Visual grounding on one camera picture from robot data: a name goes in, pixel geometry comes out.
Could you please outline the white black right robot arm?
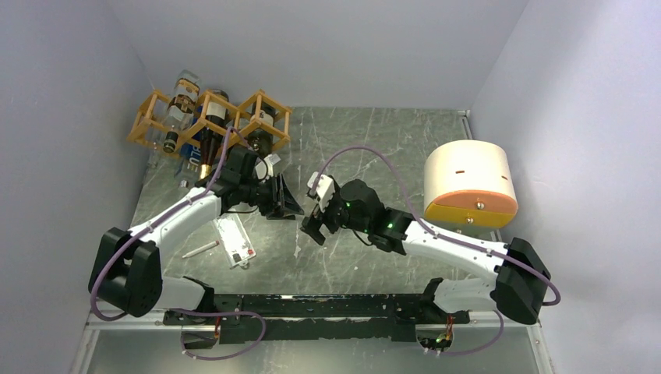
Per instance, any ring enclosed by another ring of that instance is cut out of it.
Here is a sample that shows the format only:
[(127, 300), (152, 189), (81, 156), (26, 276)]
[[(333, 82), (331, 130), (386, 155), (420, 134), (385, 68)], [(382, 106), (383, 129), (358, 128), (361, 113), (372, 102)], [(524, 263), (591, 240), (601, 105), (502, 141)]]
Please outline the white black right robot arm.
[(517, 323), (537, 323), (550, 272), (526, 240), (483, 241), (417, 221), (409, 212), (385, 206), (376, 191), (358, 179), (339, 186), (331, 176), (314, 173), (307, 186), (316, 205), (304, 218), (302, 231), (317, 244), (325, 242), (321, 227), (331, 233), (346, 229), (365, 235), (384, 252), (439, 260), (471, 274), (466, 280), (430, 281), (431, 295), (420, 303), (427, 321), (495, 309)]

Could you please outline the clear whisky bottle black label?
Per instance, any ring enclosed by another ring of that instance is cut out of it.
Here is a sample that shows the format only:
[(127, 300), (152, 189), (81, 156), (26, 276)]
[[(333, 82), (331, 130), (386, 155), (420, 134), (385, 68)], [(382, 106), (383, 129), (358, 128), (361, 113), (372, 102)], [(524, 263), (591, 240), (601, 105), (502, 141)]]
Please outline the clear whisky bottle black label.
[(200, 95), (200, 78), (189, 70), (182, 70), (176, 80), (173, 96), (167, 108), (163, 126), (168, 130), (162, 144), (165, 153), (173, 153), (179, 136), (193, 120), (193, 112)]

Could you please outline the dark green wine bottle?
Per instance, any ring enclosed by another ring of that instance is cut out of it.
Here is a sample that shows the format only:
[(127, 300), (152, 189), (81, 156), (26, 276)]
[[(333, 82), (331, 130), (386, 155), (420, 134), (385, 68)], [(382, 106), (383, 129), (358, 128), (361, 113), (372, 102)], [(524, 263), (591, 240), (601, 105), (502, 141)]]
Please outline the dark green wine bottle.
[[(268, 125), (274, 124), (274, 117), (276, 111), (269, 104), (262, 104), (259, 118)], [(274, 135), (263, 130), (262, 128), (255, 129), (247, 137), (248, 144), (255, 150), (261, 157), (267, 157), (272, 153)]]

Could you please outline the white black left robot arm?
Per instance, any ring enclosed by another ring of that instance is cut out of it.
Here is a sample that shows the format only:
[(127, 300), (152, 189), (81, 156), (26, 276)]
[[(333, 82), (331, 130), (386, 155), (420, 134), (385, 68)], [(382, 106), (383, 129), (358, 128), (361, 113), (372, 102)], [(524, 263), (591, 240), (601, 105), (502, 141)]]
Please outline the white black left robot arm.
[(140, 317), (152, 309), (184, 309), (204, 324), (217, 311), (214, 289), (191, 277), (167, 277), (162, 255), (176, 249), (201, 226), (244, 203), (268, 220), (292, 220), (304, 214), (283, 175), (258, 177), (258, 155), (243, 147), (231, 149), (226, 161), (199, 180), (177, 203), (128, 230), (111, 228), (100, 241), (88, 290), (93, 313), (102, 320), (97, 300)]

